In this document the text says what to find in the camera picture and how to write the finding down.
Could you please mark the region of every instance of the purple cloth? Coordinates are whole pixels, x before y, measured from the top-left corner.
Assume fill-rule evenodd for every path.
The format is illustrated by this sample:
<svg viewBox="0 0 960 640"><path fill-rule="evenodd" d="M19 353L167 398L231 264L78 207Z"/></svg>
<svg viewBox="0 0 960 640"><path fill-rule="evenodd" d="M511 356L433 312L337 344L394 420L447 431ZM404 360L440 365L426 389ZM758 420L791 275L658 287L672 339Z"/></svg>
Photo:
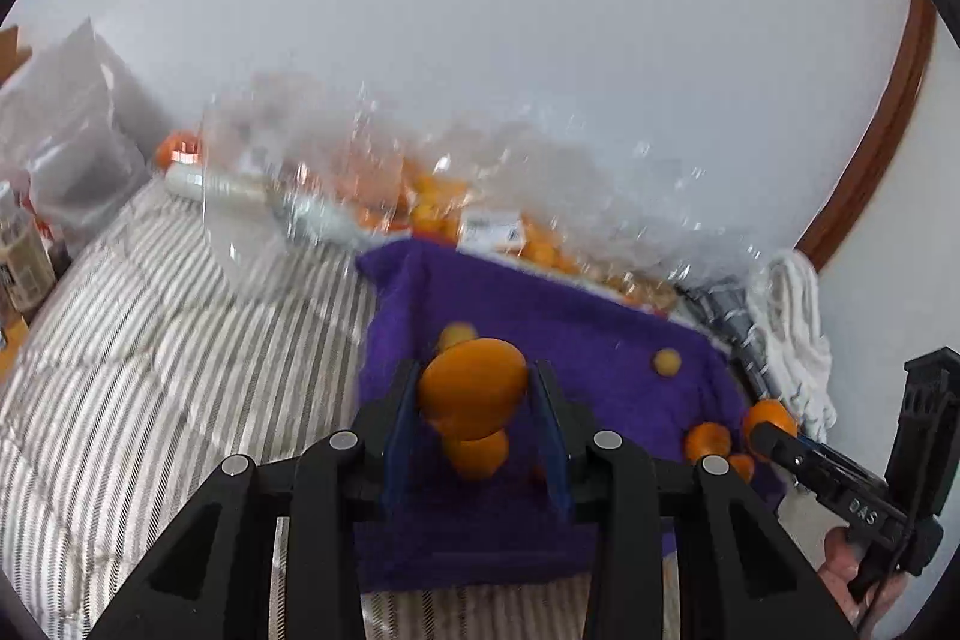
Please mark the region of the purple cloth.
<svg viewBox="0 0 960 640"><path fill-rule="evenodd" d="M466 321L481 336L511 342L529 362L549 360L570 401L588 405L601 427L652 456L683 461L683 435L704 421L722 423L738 438L745 404L723 357L694 330L416 239L368 252L357 266L379 295L361 402L386 392L401 360L426 366L443 327ZM662 348L680 353L674 378L651 369ZM504 466L491 480L468 483L421 423L407 501L386 524L356 529L364 591L548 581L589 571L594 528L560 519L545 487L530 479L536 442L528 405L507 432ZM768 492L782 492L772 473L764 477L757 480ZM665 534L664 555L673 548Z"/></svg>

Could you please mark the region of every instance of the striped bedding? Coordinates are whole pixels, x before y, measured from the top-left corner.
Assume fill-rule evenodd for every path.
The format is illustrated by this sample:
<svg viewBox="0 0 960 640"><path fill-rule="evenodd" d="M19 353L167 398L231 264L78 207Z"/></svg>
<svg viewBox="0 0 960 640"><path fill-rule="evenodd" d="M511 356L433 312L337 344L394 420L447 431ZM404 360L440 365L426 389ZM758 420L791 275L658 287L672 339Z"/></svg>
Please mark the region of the striped bedding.
<svg viewBox="0 0 960 640"><path fill-rule="evenodd" d="M374 304L334 247L304 250L290 290L232 295L199 207L148 184L75 263L0 387L0 565L40 627L88 634L225 456L288 458L347 426ZM284 564L280 525L278 638ZM364 595L367 637L572 640L588 588L579 576Z"/></svg>

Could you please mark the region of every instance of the white bottle cap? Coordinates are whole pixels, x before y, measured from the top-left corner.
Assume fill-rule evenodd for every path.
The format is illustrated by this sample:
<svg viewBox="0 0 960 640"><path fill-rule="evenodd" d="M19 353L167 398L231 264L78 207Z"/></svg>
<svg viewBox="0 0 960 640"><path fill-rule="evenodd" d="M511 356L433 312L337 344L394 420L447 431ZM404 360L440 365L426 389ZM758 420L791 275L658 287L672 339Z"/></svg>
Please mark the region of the white bottle cap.
<svg viewBox="0 0 960 640"><path fill-rule="evenodd" d="M0 182L0 215L6 217L16 213L16 196L7 180Z"/></svg>

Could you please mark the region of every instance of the striped fabric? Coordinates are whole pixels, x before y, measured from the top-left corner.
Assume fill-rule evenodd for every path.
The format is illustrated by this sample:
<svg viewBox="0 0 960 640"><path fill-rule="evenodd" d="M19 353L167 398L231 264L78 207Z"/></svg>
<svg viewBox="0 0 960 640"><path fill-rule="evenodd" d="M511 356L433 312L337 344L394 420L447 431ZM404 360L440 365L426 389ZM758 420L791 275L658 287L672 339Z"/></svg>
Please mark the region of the striped fabric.
<svg viewBox="0 0 960 640"><path fill-rule="evenodd" d="M225 456L289 458L352 420L373 290L334 247L302 250L293 280L233 295L198 206L155 181L59 285L0 389L0 564L50 637L90 631ZM588 588L580 576L373 594L363 610L371 638L572 640Z"/></svg>

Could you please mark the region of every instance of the silver screw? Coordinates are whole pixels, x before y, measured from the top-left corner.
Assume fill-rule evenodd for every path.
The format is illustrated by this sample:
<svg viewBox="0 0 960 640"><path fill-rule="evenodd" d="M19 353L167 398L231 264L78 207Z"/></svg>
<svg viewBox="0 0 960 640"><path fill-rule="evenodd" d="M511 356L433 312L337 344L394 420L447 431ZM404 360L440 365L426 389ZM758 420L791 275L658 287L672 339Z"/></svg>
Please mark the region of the silver screw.
<svg viewBox="0 0 960 640"><path fill-rule="evenodd" d="M234 453L233 456L227 456L220 464L220 468L230 477L242 475L243 472L247 471L248 466L250 466L250 460L246 456L242 456L241 453Z"/></svg>
<svg viewBox="0 0 960 640"><path fill-rule="evenodd" d="M359 441L360 438L347 429L346 432L337 432L330 437L330 447L335 451L349 451L350 448L355 448Z"/></svg>
<svg viewBox="0 0 960 640"><path fill-rule="evenodd" d="M616 451L623 444L623 437L609 429L603 429L593 436L593 444L605 451Z"/></svg>
<svg viewBox="0 0 960 640"><path fill-rule="evenodd" d="M702 463L710 475L726 475L730 472L730 465L723 456L706 456Z"/></svg>

